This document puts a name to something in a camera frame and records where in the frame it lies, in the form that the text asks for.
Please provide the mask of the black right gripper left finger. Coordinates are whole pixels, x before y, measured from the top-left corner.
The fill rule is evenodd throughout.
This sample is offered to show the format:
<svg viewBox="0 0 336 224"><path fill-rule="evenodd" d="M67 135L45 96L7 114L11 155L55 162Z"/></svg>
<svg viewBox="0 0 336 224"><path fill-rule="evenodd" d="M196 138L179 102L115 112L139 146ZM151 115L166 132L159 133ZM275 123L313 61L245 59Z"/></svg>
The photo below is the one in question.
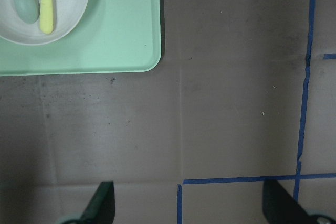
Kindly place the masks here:
<svg viewBox="0 0 336 224"><path fill-rule="evenodd" d="M101 182L79 218L79 223L111 224L115 214L114 183Z"/></svg>

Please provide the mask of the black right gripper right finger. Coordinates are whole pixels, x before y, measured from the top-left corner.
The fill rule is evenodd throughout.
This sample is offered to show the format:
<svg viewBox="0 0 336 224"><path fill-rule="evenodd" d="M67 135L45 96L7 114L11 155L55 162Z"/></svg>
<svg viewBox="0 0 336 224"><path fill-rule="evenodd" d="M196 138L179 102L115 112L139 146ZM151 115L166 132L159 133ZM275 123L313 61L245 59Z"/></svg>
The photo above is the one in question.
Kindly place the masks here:
<svg viewBox="0 0 336 224"><path fill-rule="evenodd" d="M266 180L262 189L263 214L268 223L315 223L277 180Z"/></svg>

